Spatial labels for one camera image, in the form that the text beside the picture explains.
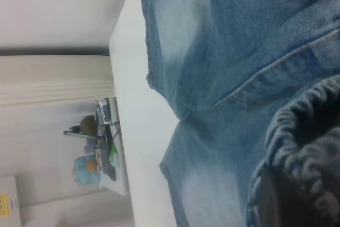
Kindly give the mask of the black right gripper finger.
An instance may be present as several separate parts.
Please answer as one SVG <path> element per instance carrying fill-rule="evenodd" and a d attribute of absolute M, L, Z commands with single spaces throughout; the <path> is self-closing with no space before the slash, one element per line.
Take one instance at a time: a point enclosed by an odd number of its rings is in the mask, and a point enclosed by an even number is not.
<path fill-rule="evenodd" d="M 261 226 L 323 226 L 308 197 L 284 172 L 263 170 L 259 194 Z"/>

